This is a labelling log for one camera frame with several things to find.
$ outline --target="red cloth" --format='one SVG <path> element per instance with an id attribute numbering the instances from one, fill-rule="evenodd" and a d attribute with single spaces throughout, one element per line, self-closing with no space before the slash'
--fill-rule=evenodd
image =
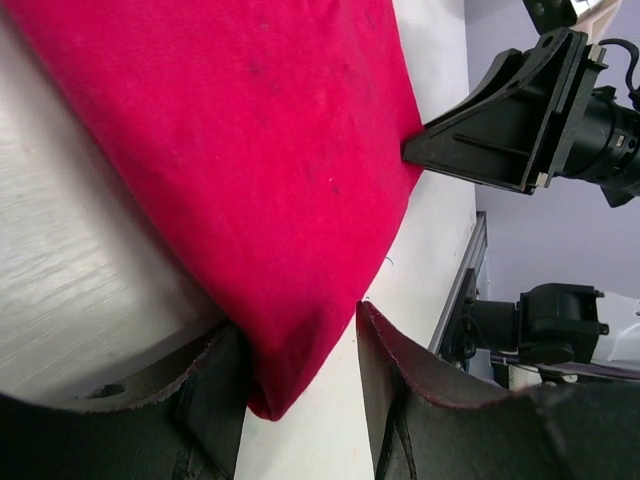
<path id="1" fill-rule="evenodd" d="M 421 129 L 391 0 L 0 0 L 178 257 L 248 335 L 277 419 L 384 259 Z"/>

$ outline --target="wall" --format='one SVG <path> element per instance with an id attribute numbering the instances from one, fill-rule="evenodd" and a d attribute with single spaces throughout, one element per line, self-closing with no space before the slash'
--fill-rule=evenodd
<path id="1" fill-rule="evenodd" d="M 538 35 L 520 0 L 466 0 L 467 55 L 471 90 L 495 55 L 535 45 Z M 640 2 L 625 0 L 605 37 L 640 45 Z M 609 47 L 609 69 L 598 84 L 624 87 L 629 55 Z M 594 185 L 555 179 L 532 197 L 477 188 L 479 210 L 489 222 L 491 297 L 516 300 L 520 292 L 546 282 L 581 283 L 640 297 L 640 199 L 610 209 Z"/>

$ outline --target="white table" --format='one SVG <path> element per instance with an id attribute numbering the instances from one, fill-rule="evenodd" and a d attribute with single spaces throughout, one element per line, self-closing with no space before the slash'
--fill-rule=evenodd
<path id="1" fill-rule="evenodd" d="M 395 0 L 424 121 L 467 93 L 463 0 Z M 475 223 L 470 184 L 424 174 L 367 297 L 428 345 Z M 0 11 L 0 390 L 88 393 L 211 326 L 215 306 L 144 217 Z M 373 478 L 353 322 L 277 423 L 248 413 L 236 478 Z"/>

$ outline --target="white tabletop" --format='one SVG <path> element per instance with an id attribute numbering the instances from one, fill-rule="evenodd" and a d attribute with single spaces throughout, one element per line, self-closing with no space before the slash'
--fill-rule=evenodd
<path id="1" fill-rule="evenodd" d="M 463 3 L 395 0 L 424 121 L 468 91 Z M 471 185 L 423 174 L 367 293 L 425 346 L 474 223 Z M 0 391 L 37 401 L 88 393 L 212 317 L 0 10 Z M 248 413 L 236 478 L 373 478 L 355 342 L 352 322 L 280 422 Z"/>

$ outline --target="black cable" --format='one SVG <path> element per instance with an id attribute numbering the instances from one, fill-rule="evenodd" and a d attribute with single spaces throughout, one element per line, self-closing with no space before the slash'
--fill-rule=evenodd
<path id="1" fill-rule="evenodd" d="M 635 73 L 636 66 L 638 65 L 638 60 L 640 60 L 640 50 L 638 50 L 638 47 L 633 43 L 622 38 L 607 38 L 606 40 L 602 40 L 600 45 L 617 45 L 618 47 L 624 48 L 629 52 L 629 55 L 631 55 L 629 68 L 625 75 L 625 83 L 629 89 L 629 98 L 633 103 L 633 108 L 640 110 L 640 89 L 633 86 L 633 75 Z"/>

